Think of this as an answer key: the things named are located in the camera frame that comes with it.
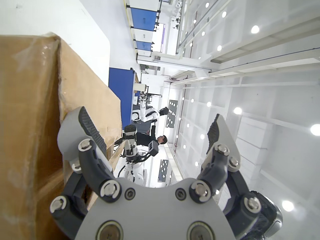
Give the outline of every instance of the cable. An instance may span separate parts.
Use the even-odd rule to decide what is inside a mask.
[[[131,171],[131,175],[133,176],[133,183],[135,182],[136,178],[135,178],[135,175],[134,175],[134,172]]]
[[[126,165],[124,165],[124,166],[122,167],[122,169],[119,171],[118,177],[120,176],[120,173],[121,173],[121,171],[125,168],[125,166],[126,166]]]

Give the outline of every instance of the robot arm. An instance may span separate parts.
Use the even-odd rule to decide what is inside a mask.
[[[87,132],[87,126],[79,116],[78,119],[78,123],[73,125]],[[76,240],[241,239],[257,221],[262,205],[258,195],[248,190],[237,169],[240,155],[231,150],[235,143],[221,115],[216,117],[210,129],[211,146],[198,178],[187,178],[161,189],[142,187],[126,179],[115,178],[99,158],[97,137],[94,139],[91,136],[89,141],[87,138],[77,139],[75,147],[82,174],[73,175],[83,175],[99,198],[87,214],[81,214],[75,211],[79,208],[76,208],[77,202],[73,201],[73,197],[62,194],[50,206],[55,222],[67,236]],[[75,148],[69,146],[69,149],[73,151]],[[72,182],[69,179],[66,188]],[[212,196],[225,182],[230,190],[231,202],[223,213]],[[274,233],[276,230],[277,227],[274,227],[268,232]]]

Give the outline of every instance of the ceiling light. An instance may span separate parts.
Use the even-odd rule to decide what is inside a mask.
[[[259,26],[257,26],[257,25],[254,25],[252,28],[251,28],[251,33],[253,33],[253,34],[256,34],[256,33],[258,33],[259,32]]]
[[[241,109],[240,107],[236,107],[236,108],[233,110],[233,112],[234,112],[235,114],[237,114],[237,115],[240,115],[240,114],[242,114],[242,109]]]
[[[291,212],[294,209],[294,204],[291,201],[283,201],[282,207],[285,211]]]
[[[313,135],[320,136],[320,124],[314,124],[310,128],[310,131]]]

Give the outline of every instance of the screw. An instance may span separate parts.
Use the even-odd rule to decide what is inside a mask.
[[[237,167],[239,165],[239,161],[237,159],[235,159],[234,157],[231,157],[229,159],[229,163],[232,167]]]
[[[187,232],[188,240],[213,240],[215,239],[211,227],[203,222],[194,222]]]
[[[82,149],[86,149],[90,146],[90,141],[89,140],[83,140],[81,143],[80,143],[80,146]]]
[[[67,199],[65,196],[56,197],[50,204],[50,212],[53,214],[55,211],[63,210],[67,205]]]
[[[244,205],[253,214],[257,214],[261,211],[261,203],[257,197],[244,198]]]
[[[208,191],[206,190],[206,187],[203,184],[197,184],[196,188],[195,188],[195,193],[198,196],[206,196]]]
[[[186,198],[186,191],[182,188],[176,190],[176,197],[179,201],[183,201]]]
[[[125,191],[124,197],[128,200],[131,201],[134,197],[136,196],[136,191],[133,188],[129,188]]]
[[[225,156],[228,156],[230,154],[230,151],[226,145],[221,144],[221,145],[215,146],[215,150],[217,150],[219,153]]]
[[[52,209],[54,209],[55,211],[60,210],[62,205],[63,205],[63,201],[62,200],[55,200],[52,203]]]
[[[116,187],[114,184],[107,184],[105,187],[104,187],[104,195],[106,196],[112,196],[116,191]]]
[[[97,240],[120,240],[123,239],[123,229],[116,221],[107,221],[97,232]]]
[[[248,206],[253,210],[257,210],[260,207],[260,202],[256,197],[250,198],[248,200]]]

